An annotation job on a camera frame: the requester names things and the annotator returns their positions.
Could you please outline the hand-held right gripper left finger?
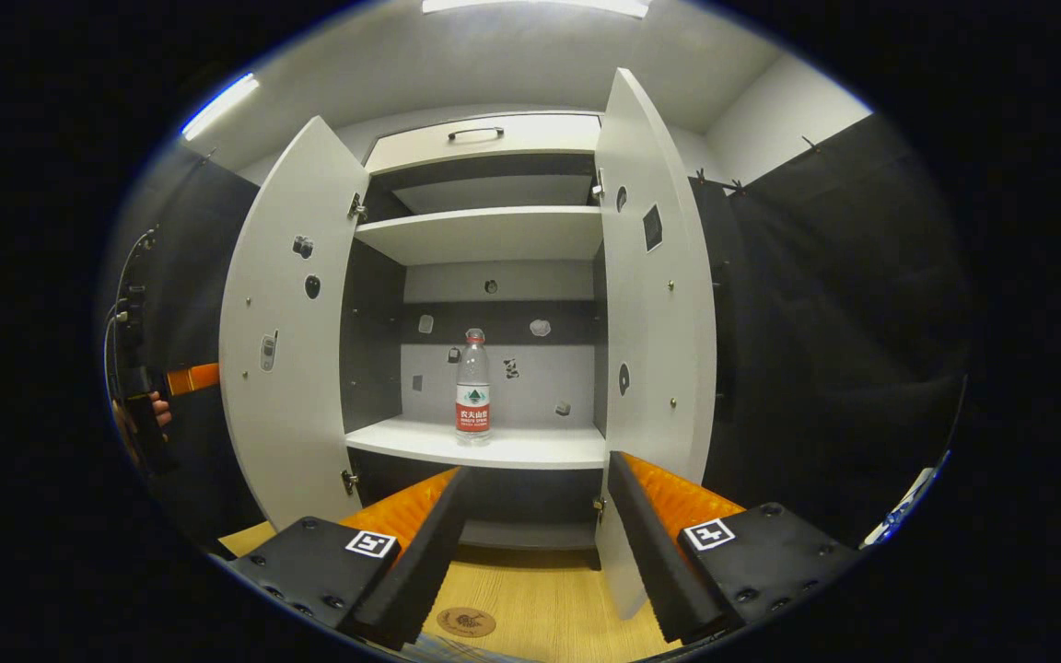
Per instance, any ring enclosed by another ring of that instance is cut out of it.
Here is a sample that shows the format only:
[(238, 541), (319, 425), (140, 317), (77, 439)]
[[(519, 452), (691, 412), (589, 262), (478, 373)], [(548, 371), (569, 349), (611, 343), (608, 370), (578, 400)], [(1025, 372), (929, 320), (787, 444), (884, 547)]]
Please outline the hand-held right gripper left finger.
[(303, 517), (228, 563), (323, 630), (399, 650), (424, 630), (458, 552), (474, 470), (456, 467), (340, 523)]

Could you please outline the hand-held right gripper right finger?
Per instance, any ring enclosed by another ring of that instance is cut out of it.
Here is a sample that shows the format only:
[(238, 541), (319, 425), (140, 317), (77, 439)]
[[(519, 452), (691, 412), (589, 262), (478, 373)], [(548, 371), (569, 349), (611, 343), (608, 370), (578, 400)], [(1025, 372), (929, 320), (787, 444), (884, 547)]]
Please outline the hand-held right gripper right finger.
[(662, 636), (731, 634), (816, 596), (858, 562), (782, 504), (742, 508), (615, 450), (607, 486)]

